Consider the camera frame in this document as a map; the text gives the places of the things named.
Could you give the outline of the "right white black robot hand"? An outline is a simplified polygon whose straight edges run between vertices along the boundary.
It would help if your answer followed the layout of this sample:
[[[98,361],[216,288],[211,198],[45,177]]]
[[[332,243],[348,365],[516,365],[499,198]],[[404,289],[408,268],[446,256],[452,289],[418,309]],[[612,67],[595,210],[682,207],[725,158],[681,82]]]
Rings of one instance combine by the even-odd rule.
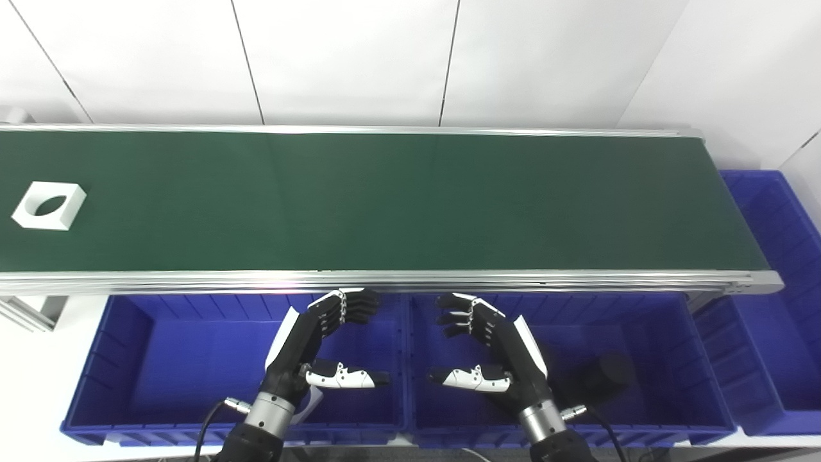
[[[466,293],[446,293],[436,305],[446,338],[461,334],[489,348],[493,362],[475,366],[437,366],[428,372],[433,383],[498,397],[513,415],[526,409],[558,413],[548,385],[548,367],[524,318],[512,320],[490,302]]]

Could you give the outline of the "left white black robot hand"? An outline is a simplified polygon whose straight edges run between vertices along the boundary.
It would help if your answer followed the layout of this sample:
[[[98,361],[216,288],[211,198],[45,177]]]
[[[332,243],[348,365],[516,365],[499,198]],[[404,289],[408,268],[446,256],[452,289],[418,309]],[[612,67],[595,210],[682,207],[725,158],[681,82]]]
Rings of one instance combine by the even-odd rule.
[[[387,372],[320,359],[323,340],[346,323],[365,325],[378,312],[380,296],[366,287],[335,289],[302,310],[289,308],[269,351],[259,391],[297,407],[311,386],[370,389],[390,383]]]

